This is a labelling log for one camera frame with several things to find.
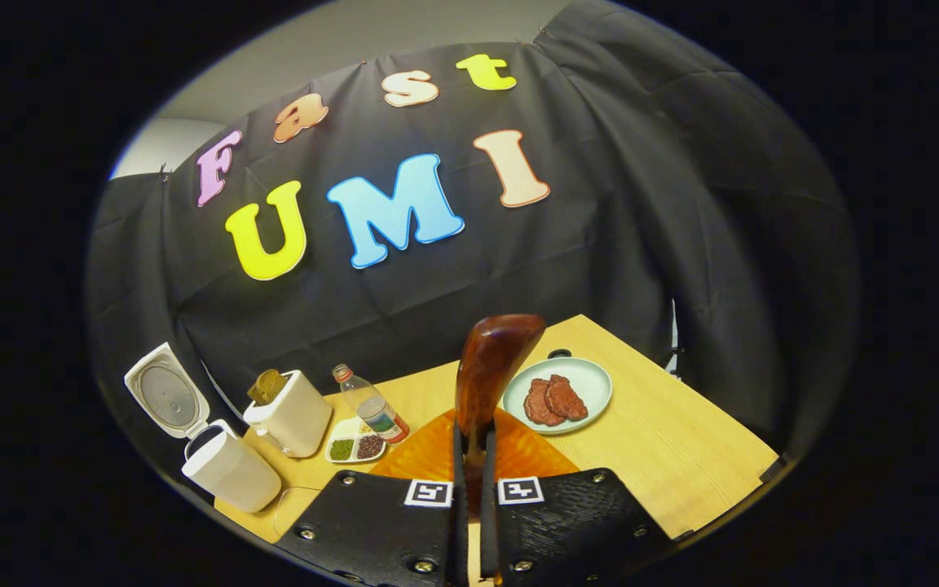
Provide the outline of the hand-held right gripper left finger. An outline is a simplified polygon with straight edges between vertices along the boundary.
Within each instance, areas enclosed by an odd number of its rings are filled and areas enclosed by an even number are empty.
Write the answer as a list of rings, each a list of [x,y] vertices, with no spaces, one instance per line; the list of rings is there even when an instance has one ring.
[[[434,417],[381,461],[396,475],[343,469],[277,546],[366,586],[465,586],[467,494],[454,412]]]

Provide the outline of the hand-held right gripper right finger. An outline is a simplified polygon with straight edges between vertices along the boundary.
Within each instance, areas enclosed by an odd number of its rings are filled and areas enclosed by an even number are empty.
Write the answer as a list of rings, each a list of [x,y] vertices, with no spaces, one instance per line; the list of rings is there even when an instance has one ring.
[[[611,469],[582,470],[496,410],[486,435],[482,576],[496,586],[602,586],[667,557],[673,539]]]

